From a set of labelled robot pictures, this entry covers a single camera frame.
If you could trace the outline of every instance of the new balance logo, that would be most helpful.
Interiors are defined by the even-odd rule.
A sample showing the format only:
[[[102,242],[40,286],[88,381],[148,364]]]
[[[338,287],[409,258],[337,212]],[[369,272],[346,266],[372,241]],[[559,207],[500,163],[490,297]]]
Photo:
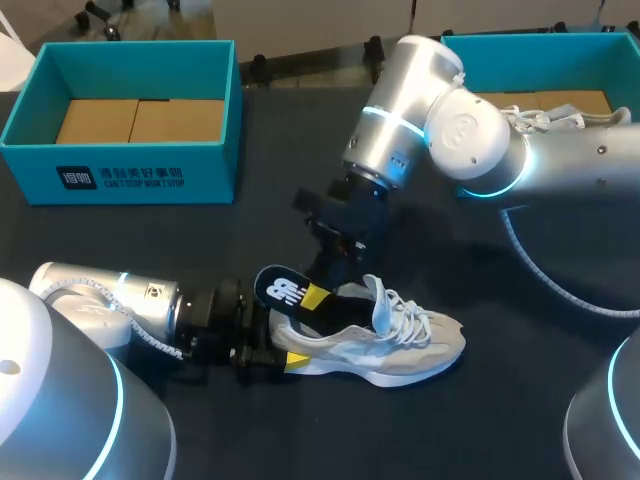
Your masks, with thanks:
[[[289,306],[293,306],[299,303],[307,293],[306,288],[300,288],[286,278],[278,278],[273,285],[267,288],[267,295],[275,298],[276,300],[284,300]]]

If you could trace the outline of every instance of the white coiled cable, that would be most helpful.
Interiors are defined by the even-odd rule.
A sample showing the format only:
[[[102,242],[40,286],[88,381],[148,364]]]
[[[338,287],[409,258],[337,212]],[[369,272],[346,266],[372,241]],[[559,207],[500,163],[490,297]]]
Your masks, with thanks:
[[[603,308],[592,303],[586,302],[581,298],[576,297],[572,293],[567,292],[564,288],[558,285],[556,282],[551,280],[547,274],[545,274],[540,268],[531,260],[531,257],[524,250],[524,247],[518,240],[516,236],[516,232],[513,229],[513,225],[511,225],[511,220],[509,219],[508,210],[501,210],[500,216],[502,217],[502,222],[504,223],[505,228],[507,229],[507,235],[513,244],[513,247],[516,249],[516,252],[520,256],[520,258],[524,261],[524,263],[531,269],[533,273],[536,274],[540,280],[549,286],[554,292],[556,292],[561,297],[569,300],[574,305],[584,308],[585,310],[589,310],[590,312],[597,313],[599,315],[605,315],[607,317],[614,317],[620,319],[631,319],[631,318],[640,318],[640,310],[612,310],[610,308]]]
[[[40,293],[39,296],[43,301],[46,302],[47,299],[55,292],[59,290],[67,290],[73,285],[86,285],[87,287],[91,287],[97,290],[112,305],[112,308],[115,311],[123,314],[131,322],[131,328],[133,328],[133,330],[140,336],[140,338],[142,338],[142,340],[151,345],[153,348],[171,355],[178,360],[183,360],[182,350],[162,343],[161,341],[149,335],[144,330],[144,328],[140,326],[136,319],[133,318],[133,316],[125,310],[124,305],[120,303],[120,301],[118,301],[115,295],[108,288],[106,288],[104,285],[99,284],[98,282],[91,280],[90,278],[80,277],[61,280],[49,286],[46,290]]]

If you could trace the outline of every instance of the teal box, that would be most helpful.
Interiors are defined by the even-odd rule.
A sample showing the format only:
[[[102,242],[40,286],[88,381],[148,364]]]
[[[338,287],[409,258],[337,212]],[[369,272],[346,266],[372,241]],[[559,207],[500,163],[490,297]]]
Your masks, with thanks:
[[[628,33],[442,37],[464,64],[472,92],[602,90],[640,119],[640,50]]]
[[[55,144],[72,99],[123,98],[224,100],[220,141]],[[40,51],[0,151],[31,205],[231,203],[241,122],[232,41],[55,43]]]

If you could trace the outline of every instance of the robotic arm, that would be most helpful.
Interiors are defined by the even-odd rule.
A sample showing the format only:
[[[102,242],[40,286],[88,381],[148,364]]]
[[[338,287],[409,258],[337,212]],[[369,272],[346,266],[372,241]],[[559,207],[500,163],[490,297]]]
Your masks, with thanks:
[[[366,270],[388,226],[388,192],[424,157],[461,196],[500,208],[638,195],[637,125],[520,133],[463,82],[462,61],[449,48],[420,36],[400,40],[349,139],[346,176],[327,197],[301,190],[294,201],[321,243],[312,278],[335,287]]]

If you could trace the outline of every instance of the shoe sole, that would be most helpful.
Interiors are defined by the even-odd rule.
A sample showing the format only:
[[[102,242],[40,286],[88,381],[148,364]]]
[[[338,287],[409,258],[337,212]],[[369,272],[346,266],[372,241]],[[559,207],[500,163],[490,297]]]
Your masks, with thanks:
[[[427,378],[442,373],[453,365],[458,358],[460,358],[460,355],[448,363],[439,365],[438,367],[427,370],[426,372],[415,373],[412,375],[387,375],[384,373],[373,372],[368,370],[366,367],[359,367],[357,365],[338,362],[335,360],[322,360],[319,358],[312,358],[308,365],[295,370],[290,370],[287,373],[293,373],[296,375],[325,375],[327,373],[334,372],[352,373],[364,378],[376,387],[395,388],[421,382],[422,380],[426,380]]]

